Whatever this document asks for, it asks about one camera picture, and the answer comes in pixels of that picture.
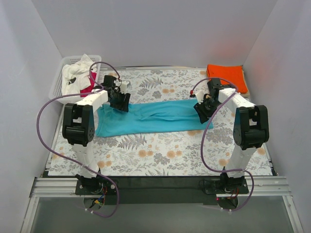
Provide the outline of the teal t shirt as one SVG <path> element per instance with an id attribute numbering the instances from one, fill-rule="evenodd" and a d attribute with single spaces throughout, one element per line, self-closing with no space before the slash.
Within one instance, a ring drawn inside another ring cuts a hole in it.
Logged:
<path id="1" fill-rule="evenodd" d="M 200 123 L 194 109 L 196 100 L 174 100 L 129 104 L 123 112 L 104 105 L 97 110 L 99 122 L 97 137 L 112 137 L 137 133 L 167 133 L 203 130 L 212 123 Z"/>

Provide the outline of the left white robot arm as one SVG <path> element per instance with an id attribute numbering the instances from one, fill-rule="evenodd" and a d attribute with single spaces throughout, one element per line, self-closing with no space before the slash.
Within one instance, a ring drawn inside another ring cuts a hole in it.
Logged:
<path id="1" fill-rule="evenodd" d="M 75 177 L 83 188 L 92 194 L 103 190 L 103 181 L 93 172 L 99 171 L 92 150 L 95 135 L 94 113 L 106 102 L 109 106 L 128 112 L 130 94 L 126 93 L 129 82 L 119 81 L 116 77 L 105 75 L 104 82 L 94 91 L 76 103 L 65 105 L 62 135 L 75 152 L 77 161 L 82 164 Z"/>

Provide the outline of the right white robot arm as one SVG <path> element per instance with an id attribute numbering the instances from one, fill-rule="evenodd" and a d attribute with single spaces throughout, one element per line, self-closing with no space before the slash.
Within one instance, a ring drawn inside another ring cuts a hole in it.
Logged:
<path id="1" fill-rule="evenodd" d="M 268 110 L 245 99 L 230 81 L 222 84 L 221 78 L 206 78 L 208 93 L 190 91 L 196 98 L 194 106 L 200 122 L 210 124 L 217 112 L 226 106 L 235 115 L 233 139 L 235 147 L 229 162 L 221 170 L 208 167 L 220 176 L 203 181 L 207 194 L 247 193 L 246 167 L 258 148 L 269 139 Z"/>

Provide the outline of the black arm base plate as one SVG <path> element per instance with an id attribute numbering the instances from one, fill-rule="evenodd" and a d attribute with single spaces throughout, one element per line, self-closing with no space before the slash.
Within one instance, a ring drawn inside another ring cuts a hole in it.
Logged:
<path id="1" fill-rule="evenodd" d="M 77 176 L 75 194 L 101 196 L 107 205 L 203 203 L 216 205 L 217 195 L 229 197 L 248 194 L 246 180 L 225 181 L 219 176 L 110 176 L 83 178 Z"/>

